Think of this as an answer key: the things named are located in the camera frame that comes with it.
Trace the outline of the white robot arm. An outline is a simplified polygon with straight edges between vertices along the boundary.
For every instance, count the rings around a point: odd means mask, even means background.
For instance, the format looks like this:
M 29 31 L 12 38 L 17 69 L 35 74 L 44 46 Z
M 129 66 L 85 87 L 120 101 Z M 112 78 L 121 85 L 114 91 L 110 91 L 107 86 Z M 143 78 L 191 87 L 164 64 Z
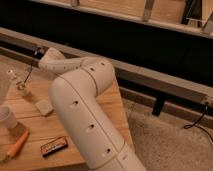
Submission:
M 51 47 L 39 67 L 57 76 L 49 88 L 51 104 L 90 171 L 146 171 L 96 101 L 115 80 L 110 61 L 68 59 Z

